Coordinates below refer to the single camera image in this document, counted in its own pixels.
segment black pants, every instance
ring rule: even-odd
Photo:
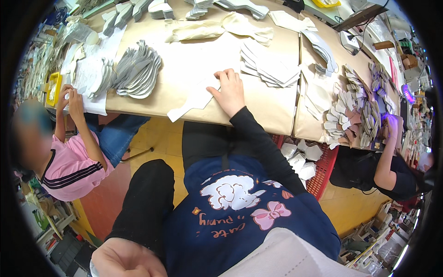
[[[229,168],[228,154],[255,157],[250,143],[235,128],[186,121],[183,124],[182,156],[185,171],[194,163],[210,157],[223,157]]]
[[[252,155],[247,141],[233,128],[185,122],[183,125],[185,170],[207,157],[228,153]],[[134,173],[120,214],[108,238],[125,238],[152,250],[164,262],[162,225],[174,209],[174,172],[163,160],[144,163]]]

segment power strip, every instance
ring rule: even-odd
[[[358,44],[357,38],[353,37],[351,40],[349,39],[350,34],[345,31],[340,32],[340,40],[344,47],[349,49],[358,50],[360,49],[360,45]]]

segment navy blue t-shirt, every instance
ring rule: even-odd
[[[218,276],[287,228],[337,260],[340,239],[310,193],[293,195],[248,156],[207,158],[188,168],[189,195],[163,226],[168,276]]]

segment tile floor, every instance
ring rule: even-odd
[[[106,121],[109,122],[112,118],[107,117]],[[183,184],[182,130],[183,121],[171,123],[167,118],[152,117],[134,136],[130,144],[130,155],[136,155],[150,147],[154,147],[154,152],[147,153],[130,164],[118,165],[100,186],[80,199],[81,205],[76,205],[76,208],[84,209],[90,228],[97,238],[103,241],[111,231],[112,224],[121,211],[131,176],[147,161],[163,159],[174,170],[175,206],[187,196]],[[328,183],[319,202],[338,234],[343,237],[360,223],[369,221],[379,205],[387,199],[379,191],[364,195],[357,189],[345,189]]]

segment purple led light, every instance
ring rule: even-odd
[[[415,97],[414,95],[411,93],[411,91],[409,90],[409,86],[408,85],[402,85],[401,86],[401,90],[403,92],[403,95],[406,97],[406,99],[409,101],[409,103],[414,104],[415,102]]]

